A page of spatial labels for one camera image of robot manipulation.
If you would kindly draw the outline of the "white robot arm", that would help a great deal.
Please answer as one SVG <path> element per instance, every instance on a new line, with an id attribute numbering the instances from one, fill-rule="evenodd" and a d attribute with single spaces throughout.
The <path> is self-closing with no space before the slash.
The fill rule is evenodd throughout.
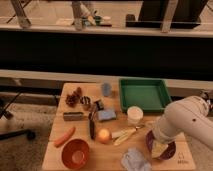
<path id="1" fill-rule="evenodd" d="M 207 118 L 213 105 L 207 99 L 190 96 L 168 104 L 151 131 L 153 158 L 169 159 L 176 152 L 175 138 L 184 132 L 213 150 L 213 122 Z"/>

